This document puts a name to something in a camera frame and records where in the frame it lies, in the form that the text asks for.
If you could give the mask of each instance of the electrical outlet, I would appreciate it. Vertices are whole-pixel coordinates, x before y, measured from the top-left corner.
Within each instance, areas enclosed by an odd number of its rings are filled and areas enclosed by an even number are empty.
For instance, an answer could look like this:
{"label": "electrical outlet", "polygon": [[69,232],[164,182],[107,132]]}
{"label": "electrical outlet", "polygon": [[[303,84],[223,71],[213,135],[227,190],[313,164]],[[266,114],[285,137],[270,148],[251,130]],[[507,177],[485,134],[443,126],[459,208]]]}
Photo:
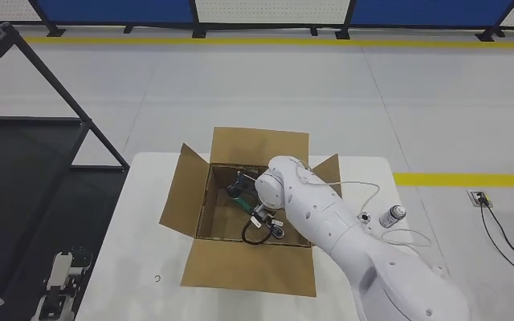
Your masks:
{"label": "electrical outlet", "polygon": [[480,207],[480,203],[479,203],[479,196],[480,194],[483,194],[485,195],[485,197],[487,198],[487,200],[489,201],[489,207],[492,207],[492,201],[491,201],[491,198],[489,198],[489,195],[487,195],[485,192],[483,191],[475,191],[475,190],[468,190],[467,191],[467,195],[469,196],[469,199],[471,200],[471,203],[473,204],[474,207]]}

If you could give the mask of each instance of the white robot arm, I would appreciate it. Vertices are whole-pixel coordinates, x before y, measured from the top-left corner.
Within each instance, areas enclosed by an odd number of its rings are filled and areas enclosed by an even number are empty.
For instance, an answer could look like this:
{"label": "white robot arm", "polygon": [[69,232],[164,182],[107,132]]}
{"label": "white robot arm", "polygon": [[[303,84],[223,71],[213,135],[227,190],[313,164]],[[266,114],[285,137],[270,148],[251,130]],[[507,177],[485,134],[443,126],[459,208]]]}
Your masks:
{"label": "white robot arm", "polygon": [[255,181],[260,201],[343,270],[361,321],[469,321],[463,293],[418,256],[369,233],[334,190],[292,156],[277,156]]}

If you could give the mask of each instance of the gray floor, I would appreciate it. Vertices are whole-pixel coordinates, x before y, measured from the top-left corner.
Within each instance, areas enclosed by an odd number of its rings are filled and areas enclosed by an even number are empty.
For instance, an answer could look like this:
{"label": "gray floor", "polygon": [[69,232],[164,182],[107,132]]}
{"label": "gray floor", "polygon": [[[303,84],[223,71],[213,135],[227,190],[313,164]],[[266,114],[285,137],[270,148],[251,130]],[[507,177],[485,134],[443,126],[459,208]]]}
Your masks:
{"label": "gray floor", "polygon": [[[209,152],[214,126],[237,126],[310,132],[312,155],[383,156],[395,172],[514,173],[512,51],[34,47],[128,161],[182,142]],[[0,116],[73,115],[16,50],[0,71]],[[116,163],[95,137],[76,162]],[[466,189],[398,189],[412,227],[434,239],[422,252],[446,265],[475,315],[512,319],[514,269]],[[486,190],[514,239],[512,190]]]}

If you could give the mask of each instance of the cable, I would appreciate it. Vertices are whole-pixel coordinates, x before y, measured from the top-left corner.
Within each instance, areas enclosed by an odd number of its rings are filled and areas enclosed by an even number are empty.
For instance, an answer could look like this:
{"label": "cable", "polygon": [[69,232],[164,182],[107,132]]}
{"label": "cable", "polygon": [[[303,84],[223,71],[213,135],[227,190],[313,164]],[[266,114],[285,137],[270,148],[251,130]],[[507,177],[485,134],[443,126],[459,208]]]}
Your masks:
{"label": "cable", "polygon": [[[502,251],[500,250],[500,248],[496,245],[495,241],[492,239],[491,234],[489,233],[489,229],[487,228],[487,225],[485,224],[485,218],[483,217],[483,204],[484,204],[484,203],[483,203],[483,201],[481,201],[480,199],[479,199],[479,202],[480,202],[480,214],[482,215],[482,223],[483,223],[483,227],[485,228],[485,232],[487,233],[487,235],[488,235],[489,239],[491,240],[492,245],[494,245],[494,246],[495,246],[495,248],[498,250],[498,252],[500,252],[501,256],[503,256],[503,257],[504,257],[504,259],[505,259],[505,260],[507,260],[507,262],[509,262],[509,263],[510,263],[510,265],[514,267],[514,263],[512,263],[512,261],[511,261],[511,260],[509,260],[509,259],[507,258],[507,256],[504,254],[504,252],[502,252]],[[501,225],[499,224],[498,220],[496,220],[496,223],[498,223],[498,226],[501,228],[501,230],[502,230],[502,232],[503,232],[503,230],[504,230],[504,229],[501,227]]]}
{"label": "cable", "polygon": [[500,227],[501,233],[504,235],[504,239],[505,239],[506,243],[508,244],[508,246],[510,246],[510,248],[511,248],[512,250],[514,250],[514,247],[512,246],[511,242],[510,242],[510,241],[508,240],[508,238],[507,238],[507,234],[505,234],[505,231],[504,231],[503,226],[500,224],[500,222],[499,222],[499,221],[498,221],[498,219],[496,218],[496,215],[492,212],[491,207],[489,207],[489,201],[488,201],[487,203],[486,203],[486,202],[484,202],[483,204],[487,206],[487,209],[489,209],[489,212],[491,213],[492,218],[494,218],[494,219],[495,219],[496,224],[498,224],[498,226]]}
{"label": "cable", "polygon": [[361,207],[361,211],[359,213],[362,213],[364,212],[364,209],[365,207],[371,202],[371,200],[373,200],[373,198],[375,196],[377,196],[378,192],[380,192],[380,185],[378,184],[375,184],[375,183],[369,183],[368,181],[335,181],[335,182],[332,182],[332,183],[312,183],[310,181],[306,181],[306,182],[303,182],[301,180],[301,175],[300,173],[298,173],[298,168],[300,166],[304,166],[304,169],[307,169],[309,172],[312,172],[312,168],[306,164],[303,160],[298,160],[300,161],[300,163],[298,163],[298,166],[296,166],[296,175],[298,176],[298,178],[300,179],[300,182],[304,183],[304,184],[309,184],[309,185],[344,185],[344,184],[360,184],[360,185],[370,185],[370,186],[374,186],[377,188],[377,190],[371,194],[370,197],[368,197],[364,203],[362,204],[362,207]]}
{"label": "cable", "polygon": [[273,226],[271,226],[270,233],[268,233],[265,238],[263,238],[262,240],[257,241],[257,242],[249,241],[249,240],[247,240],[246,234],[247,234],[247,230],[248,230],[248,227],[250,226],[250,224],[251,224],[251,217],[248,220],[247,224],[243,227],[243,232],[241,233],[241,238],[243,239],[243,242],[248,243],[250,245],[257,246],[257,245],[263,244],[265,241],[267,241],[270,238],[271,234],[273,233]]}
{"label": "cable", "polygon": [[[428,244],[422,244],[422,243],[417,243],[417,242],[398,242],[398,241],[388,240],[387,238],[384,238],[384,236],[386,234],[398,232],[398,231],[411,232],[411,233],[417,234],[417,235],[421,236],[422,238],[426,239],[428,241]],[[386,232],[382,233],[382,236],[380,238],[393,246],[420,246],[420,247],[432,246],[432,240],[430,240],[426,235],[424,235],[421,232],[418,232],[416,230],[411,230],[411,229],[387,230]]]}
{"label": "cable", "polygon": [[[298,166],[296,167],[296,175],[298,176],[298,178],[300,179],[301,182],[303,182],[304,184],[309,184],[309,185],[343,185],[343,184],[361,184],[361,185],[371,185],[371,186],[374,186],[377,188],[377,190],[371,194],[370,197],[368,197],[365,202],[362,204],[362,207],[361,207],[361,211],[360,213],[364,212],[364,209],[365,207],[369,204],[369,202],[371,200],[373,200],[373,198],[375,196],[377,196],[377,194],[380,192],[380,185],[378,184],[375,184],[375,183],[370,183],[370,182],[367,182],[367,181],[337,181],[337,182],[333,182],[333,183],[312,183],[310,181],[302,181],[302,176],[300,175],[300,173],[298,172],[298,168],[300,168],[301,166],[304,167],[304,169],[307,169],[309,172],[312,172],[312,168],[306,164],[303,160],[299,160],[300,163],[298,164]],[[404,232],[411,232],[411,233],[414,233],[414,234],[417,234],[419,236],[421,236],[422,238],[425,238],[427,241],[428,241],[428,244],[421,244],[421,243],[416,243],[416,242],[399,242],[399,241],[393,241],[393,240],[388,240],[386,238],[384,238],[384,236],[388,233],[393,233],[393,232],[397,232],[397,231],[404,231]],[[427,260],[425,260],[423,258],[423,256],[419,253],[419,251],[417,251],[414,246],[432,246],[432,240],[430,240],[426,235],[422,234],[421,232],[418,232],[416,230],[411,230],[411,229],[396,229],[396,230],[387,230],[386,232],[384,232],[381,236],[377,236],[376,234],[372,234],[376,239],[380,240],[380,241],[383,241],[383,242],[386,242],[386,243],[389,243],[390,245],[393,245],[393,246],[404,246],[404,247],[408,247],[410,248],[411,250],[413,250],[424,262],[425,264],[427,264],[428,266],[431,265],[430,262],[428,262]]]}

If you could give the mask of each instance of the cardboard box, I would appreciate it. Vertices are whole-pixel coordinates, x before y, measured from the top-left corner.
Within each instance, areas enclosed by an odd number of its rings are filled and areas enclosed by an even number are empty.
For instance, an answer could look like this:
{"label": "cardboard box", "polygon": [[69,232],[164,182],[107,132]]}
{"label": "cardboard box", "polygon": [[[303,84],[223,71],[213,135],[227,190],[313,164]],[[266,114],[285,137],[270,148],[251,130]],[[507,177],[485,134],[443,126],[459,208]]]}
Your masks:
{"label": "cardboard box", "polygon": [[[264,291],[316,296],[312,245],[287,222],[286,236],[259,246],[244,243],[241,233],[250,216],[227,195],[238,170],[258,177],[278,155],[308,160],[308,134],[249,128],[215,128],[210,164],[187,145],[181,155],[160,223],[194,238],[182,286]],[[337,155],[314,168],[324,181],[339,181]],[[334,189],[341,195],[341,187]],[[262,239],[265,229],[248,229]]]}

